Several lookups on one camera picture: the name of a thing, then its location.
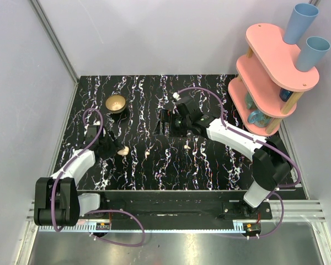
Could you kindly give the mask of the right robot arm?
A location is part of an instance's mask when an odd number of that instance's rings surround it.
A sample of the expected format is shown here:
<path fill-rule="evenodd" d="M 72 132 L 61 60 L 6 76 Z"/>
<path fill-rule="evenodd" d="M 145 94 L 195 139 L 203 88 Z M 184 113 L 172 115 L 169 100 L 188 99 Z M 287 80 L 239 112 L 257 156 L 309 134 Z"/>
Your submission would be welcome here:
<path fill-rule="evenodd" d="M 191 97 L 184 97 L 176 101 L 173 110 L 162 109 L 159 112 L 154 134 L 185 137 L 188 132 L 224 144 L 252 162 L 254 181 L 243 196 L 244 202 L 239 205 L 239 212 L 246 219 L 258 214 L 259 205 L 292 169 L 285 145 L 279 137 L 255 137 L 222 122 L 217 113 L 202 112 Z"/>

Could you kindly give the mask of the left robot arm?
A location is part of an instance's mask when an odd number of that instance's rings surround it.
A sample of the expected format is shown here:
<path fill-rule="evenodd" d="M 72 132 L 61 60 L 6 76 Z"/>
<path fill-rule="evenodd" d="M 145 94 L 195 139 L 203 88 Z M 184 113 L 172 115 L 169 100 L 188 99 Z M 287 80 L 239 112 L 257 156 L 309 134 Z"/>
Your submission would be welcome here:
<path fill-rule="evenodd" d="M 98 193 L 77 192 L 77 184 L 98 159 L 115 156 L 124 145 L 114 133 L 101 125 L 87 126 L 86 135 L 72 157 L 50 177 L 35 184 L 34 222 L 37 226 L 61 229 L 75 226 L 79 217 L 91 213 L 101 219 L 108 213 L 107 203 Z"/>

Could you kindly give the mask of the cream earbud charging case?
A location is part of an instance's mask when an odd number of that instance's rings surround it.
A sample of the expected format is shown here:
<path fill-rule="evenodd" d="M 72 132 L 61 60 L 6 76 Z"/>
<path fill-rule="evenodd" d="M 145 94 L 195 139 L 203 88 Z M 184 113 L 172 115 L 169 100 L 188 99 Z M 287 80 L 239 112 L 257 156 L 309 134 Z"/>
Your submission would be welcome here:
<path fill-rule="evenodd" d="M 127 156 L 129 154 L 129 150 L 129 147 L 125 146 L 123 149 L 119 150 L 117 154 L 120 156 Z"/>

